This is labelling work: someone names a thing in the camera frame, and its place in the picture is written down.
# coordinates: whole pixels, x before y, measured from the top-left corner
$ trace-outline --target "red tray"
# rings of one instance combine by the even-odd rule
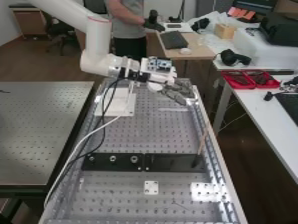
[[[222,71],[221,75],[234,89],[254,89],[255,82],[243,71]]]
[[[277,89],[281,83],[273,78],[273,76],[261,70],[243,71],[249,78],[254,81],[255,87],[259,89]]]

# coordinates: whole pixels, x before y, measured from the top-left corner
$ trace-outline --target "computer monitor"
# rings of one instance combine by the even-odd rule
[[[234,0],[233,2],[234,7],[247,9],[262,15],[271,12],[275,5],[277,0]]]

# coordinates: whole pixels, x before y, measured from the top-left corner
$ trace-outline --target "cardboard box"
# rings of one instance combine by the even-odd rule
[[[214,33],[221,39],[233,39],[235,30],[237,30],[237,27],[234,26],[217,24]]]

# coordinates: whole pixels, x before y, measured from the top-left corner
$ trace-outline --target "metal table surface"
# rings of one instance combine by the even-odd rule
[[[0,188],[45,186],[93,82],[0,83]]]
[[[145,85],[134,92],[134,116],[120,118],[106,128],[105,143],[98,151],[195,153],[207,120],[199,96],[195,103],[182,107],[165,96],[149,92]],[[78,140],[94,128],[96,106],[94,103],[90,107]],[[209,130],[205,172],[81,171],[82,160],[78,160],[53,194],[40,224],[245,224],[211,128]],[[98,144],[101,134],[94,134],[85,151]],[[144,194],[147,180],[158,181],[158,195]]]

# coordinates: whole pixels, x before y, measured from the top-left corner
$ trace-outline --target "person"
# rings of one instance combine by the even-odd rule
[[[141,61],[146,57],[145,28],[163,30],[153,19],[144,19],[144,0],[105,0],[112,17],[116,55]]]

